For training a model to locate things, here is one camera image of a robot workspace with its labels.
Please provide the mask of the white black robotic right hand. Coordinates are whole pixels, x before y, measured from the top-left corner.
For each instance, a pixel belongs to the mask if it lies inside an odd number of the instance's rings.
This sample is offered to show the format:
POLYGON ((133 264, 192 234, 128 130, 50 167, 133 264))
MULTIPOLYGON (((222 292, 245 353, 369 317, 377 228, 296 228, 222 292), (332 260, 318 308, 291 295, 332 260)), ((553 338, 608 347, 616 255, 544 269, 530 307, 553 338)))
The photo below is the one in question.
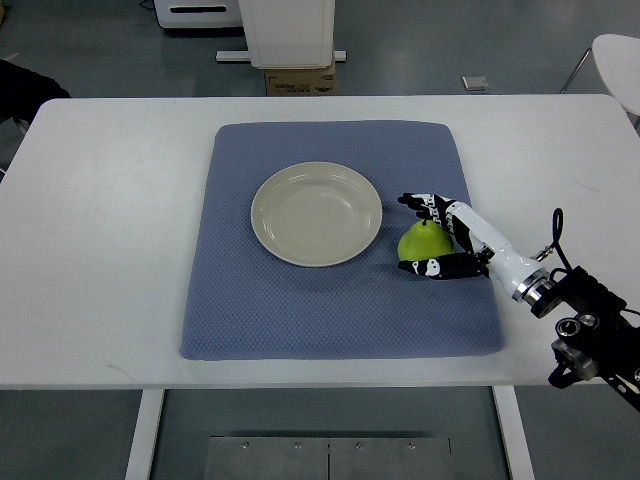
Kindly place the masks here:
POLYGON ((398 202, 422 220, 433 220, 462 248, 426 260, 401 260, 398 267, 433 280, 485 275, 498 281, 516 302, 534 305, 552 283, 542 263, 516 252, 512 244, 466 203, 437 194, 405 193, 398 202))

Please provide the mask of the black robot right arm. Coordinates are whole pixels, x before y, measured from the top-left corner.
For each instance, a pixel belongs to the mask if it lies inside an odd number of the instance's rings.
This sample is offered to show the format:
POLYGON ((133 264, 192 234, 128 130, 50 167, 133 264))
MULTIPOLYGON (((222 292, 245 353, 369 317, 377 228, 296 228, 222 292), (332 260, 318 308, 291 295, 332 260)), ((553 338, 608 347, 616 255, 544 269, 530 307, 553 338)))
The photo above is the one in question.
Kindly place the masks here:
POLYGON ((552 243, 563 266, 543 273, 527 291, 531 313, 542 318, 561 304, 574 310, 555 324, 557 339, 551 345, 557 363, 548 377, 555 388, 603 379, 634 409, 639 408, 639 328, 623 316, 632 310, 580 266, 572 267, 560 238, 563 211, 552 215, 552 243))

